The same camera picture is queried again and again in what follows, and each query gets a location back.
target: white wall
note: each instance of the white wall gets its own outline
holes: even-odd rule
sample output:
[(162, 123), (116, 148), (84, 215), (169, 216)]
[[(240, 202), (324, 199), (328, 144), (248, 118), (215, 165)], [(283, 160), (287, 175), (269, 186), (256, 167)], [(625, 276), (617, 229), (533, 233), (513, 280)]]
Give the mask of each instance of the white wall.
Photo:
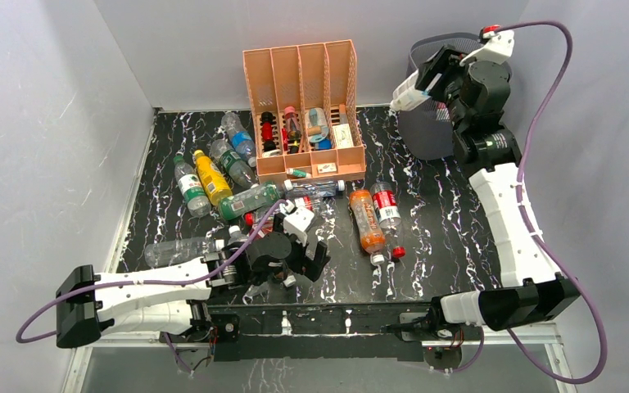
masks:
[[(92, 1), (0, 1), (0, 393), (61, 389), (70, 351), (16, 329), (110, 258), (151, 123)], [(54, 327), (51, 312), (29, 334)]]
[[(572, 64), (541, 118), (526, 176), (546, 240), (604, 316), (609, 361), (578, 391), (629, 391), (629, 2), (532, 0), (521, 19), (561, 20), (574, 37)], [(565, 46), (547, 27), (521, 29), (515, 42), (507, 124), (523, 139)], [(590, 313), (580, 300), (557, 322), (573, 373), (583, 376), (599, 355)]]
[(242, 51), (353, 39), (358, 103), (391, 100), (411, 45), (515, 22), (528, 0), (95, 0), (148, 100), (167, 110), (248, 108)]

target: orange bottle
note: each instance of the orange bottle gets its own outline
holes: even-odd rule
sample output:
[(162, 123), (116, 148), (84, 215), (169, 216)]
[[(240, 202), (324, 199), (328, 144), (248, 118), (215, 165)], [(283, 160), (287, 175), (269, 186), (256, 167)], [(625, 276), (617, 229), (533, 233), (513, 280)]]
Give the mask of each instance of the orange bottle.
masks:
[(369, 254), (381, 251), (384, 248), (384, 233), (382, 233), (378, 218), (375, 215), (370, 191), (353, 191), (350, 200), (351, 210), (353, 210), (355, 222), (358, 224), (358, 232), (360, 232), (360, 245)]

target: plastic organizer tray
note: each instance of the plastic organizer tray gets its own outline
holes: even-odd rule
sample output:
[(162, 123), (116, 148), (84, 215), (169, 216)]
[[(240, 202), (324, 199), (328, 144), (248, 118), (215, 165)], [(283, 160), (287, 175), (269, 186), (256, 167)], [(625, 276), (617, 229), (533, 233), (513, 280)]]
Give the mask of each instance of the plastic organizer tray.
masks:
[[(351, 40), (250, 50), (243, 53), (243, 60), (260, 182), (281, 183), (293, 178), (287, 175), (287, 169), (312, 174), (313, 181), (364, 177), (365, 148), (355, 117), (357, 60)], [(280, 130), (284, 126), (283, 110), (289, 106), (296, 109), (299, 120), (304, 119), (311, 108), (322, 108), (332, 148), (316, 151), (307, 142), (303, 129), (300, 152), (288, 154), (283, 148)], [(280, 156), (263, 157), (261, 114), (267, 111), (275, 118), (272, 122), (274, 142), (281, 151)], [(333, 138), (333, 126), (341, 123), (341, 111), (346, 112), (349, 120), (352, 147), (338, 148)]]

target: black marble table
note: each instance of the black marble table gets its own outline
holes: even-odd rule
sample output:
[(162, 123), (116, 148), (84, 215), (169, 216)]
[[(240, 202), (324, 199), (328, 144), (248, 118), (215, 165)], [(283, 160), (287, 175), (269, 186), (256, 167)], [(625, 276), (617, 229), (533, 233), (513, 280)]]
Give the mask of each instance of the black marble table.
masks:
[[(253, 131), (248, 111), (238, 112)], [(217, 138), (224, 112), (160, 113), (136, 196), (118, 273), (149, 269), (143, 249), (154, 242), (205, 236), (228, 237), (229, 223), (214, 211), (192, 218), (174, 180), (172, 158)], [(451, 158), (424, 161), (411, 155), (396, 130), (396, 116), (385, 106), (361, 107), (358, 122), (366, 146), (364, 180), (348, 182), (346, 195), (327, 200), (327, 209), (310, 236), (328, 243), (331, 261), (317, 282), (298, 277), (294, 288), (275, 284), (268, 292), (244, 296), (246, 288), (223, 292), (213, 305), (369, 303), (430, 300), (457, 291), (500, 285), (500, 266), (483, 209)], [(387, 181), (396, 189), (405, 231), (406, 256), (400, 263), (374, 268), (360, 248), (348, 194)], [(247, 231), (242, 219), (235, 220)]]

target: blue label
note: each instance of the blue label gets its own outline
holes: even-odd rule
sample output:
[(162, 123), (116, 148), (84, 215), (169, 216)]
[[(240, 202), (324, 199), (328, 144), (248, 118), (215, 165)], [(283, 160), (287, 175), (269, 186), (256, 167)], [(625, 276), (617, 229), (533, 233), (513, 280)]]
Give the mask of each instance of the blue label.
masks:
[(251, 141), (251, 137), (249, 136), (249, 133), (237, 133), (233, 137), (233, 140), (230, 142), (232, 142), (233, 146), (235, 146), (235, 148), (237, 149), (238, 146), (240, 146), (240, 143), (245, 142), (245, 141)]

